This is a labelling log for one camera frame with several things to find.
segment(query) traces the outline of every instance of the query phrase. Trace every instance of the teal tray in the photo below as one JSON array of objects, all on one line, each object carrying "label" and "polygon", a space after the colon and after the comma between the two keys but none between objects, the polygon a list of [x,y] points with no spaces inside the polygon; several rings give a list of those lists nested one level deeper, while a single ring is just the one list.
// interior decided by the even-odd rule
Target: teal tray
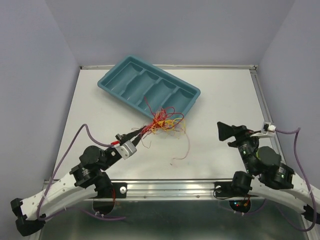
[{"label": "teal tray", "polygon": [[98,86],[150,118],[153,116],[145,98],[153,112],[174,107],[176,113],[185,116],[201,93],[197,87],[133,55],[108,71]]}]

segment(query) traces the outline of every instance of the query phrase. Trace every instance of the robotic arm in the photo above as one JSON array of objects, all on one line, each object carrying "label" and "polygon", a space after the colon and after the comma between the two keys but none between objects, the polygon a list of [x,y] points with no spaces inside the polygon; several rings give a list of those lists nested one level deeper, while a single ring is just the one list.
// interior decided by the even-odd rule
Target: robotic arm
[{"label": "robotic arm", "polygon": [[28,236],[39,231],[47,220],[82,200],[115,198],[114,185],[105,170],[120,159],[127,159],[136,153],[136,146],[144,135],[143,129],[118,134],[115,145],[106,150],[95,145],[88,146],[79,157],[80,163],[55,184],[49,184],[47,189],[29,198],[12,200],[11,208],[17,217],[15,224],[21,235]]},{"label": "robotic arm", "polygon": [[261,131],[252,131],[246,126],[229,126],[217,123],[219,140],[237,148],[246,172],[237,171],[229,184],[217,183],[216,194],[228,196],[261,196],[294,209],[304,218],[320,224],[320,191],[304,181],[282,158],[268,146],[259,147],[259,138],[273,138],[276,126],[264,122]]}]

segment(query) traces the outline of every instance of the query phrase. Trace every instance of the tabletop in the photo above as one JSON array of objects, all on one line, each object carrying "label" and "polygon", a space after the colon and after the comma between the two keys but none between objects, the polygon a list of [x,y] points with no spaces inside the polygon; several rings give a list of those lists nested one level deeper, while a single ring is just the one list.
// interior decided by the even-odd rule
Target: tabletop
[{"label": "tabletop", "polygon": [[[186,134],[179,137],[166,133],[148,135],[137,152],[120,160],[107,174],[113,180],[201,180],[230,179],[236,171],[245,171],[236,148],[218,139],[217,122],[246,125],[260,130],[264,121],[253,79],[248,69],[169,69],[168,73],[201,90],[199,98],[185,117]],[[151,119],[97,86],[108,72],[86,69],[79,73],[56,165],[67,150],[79,127],[86,123],[92,136],[105,144],[115,141],[116,134],[129,133],[132,128]],[[85,130],[79,134],[55,179],[60,179],[79,164],[84,149],[95,145]],[[261,146],[272,146],[268,138]]]}]

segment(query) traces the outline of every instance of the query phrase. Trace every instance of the bolt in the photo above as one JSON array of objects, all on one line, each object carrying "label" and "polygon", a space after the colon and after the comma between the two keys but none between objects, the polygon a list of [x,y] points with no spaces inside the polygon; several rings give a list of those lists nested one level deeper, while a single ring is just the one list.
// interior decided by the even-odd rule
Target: bolt
[{"label": "bolt", "polygon": [[220,185],[216,186],[214,190],[215,190],[217,193],[221,193],[221,192],[222,192],[222,189],[221,189],[221,186],[220,186]]},{"label": "bolt", "polygon": [[127,189],[125,186],[120,187],[120,193],[125,194],[127,192]]}]

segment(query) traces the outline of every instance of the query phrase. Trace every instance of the gray wall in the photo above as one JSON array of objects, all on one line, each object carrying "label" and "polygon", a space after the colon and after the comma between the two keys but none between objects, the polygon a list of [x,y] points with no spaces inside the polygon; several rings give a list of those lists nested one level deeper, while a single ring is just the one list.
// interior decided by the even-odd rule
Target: gray wall
[{"label": "gray wall", "polygon": [[80,65],[258,64],[294,0],[46,0]]},{"label": "gray wall", "polygon": [[[258,68],[279,129],[301,127],[297,152],[310,181],[320,188],[320,1],[296,0]],[[279,136],[295,170],[294,136]]]},{"label": "gray wall", "polygon": [[0,3],[0,239],[25,239],[10,201],[53,169],[79,73],[44,0]]}]

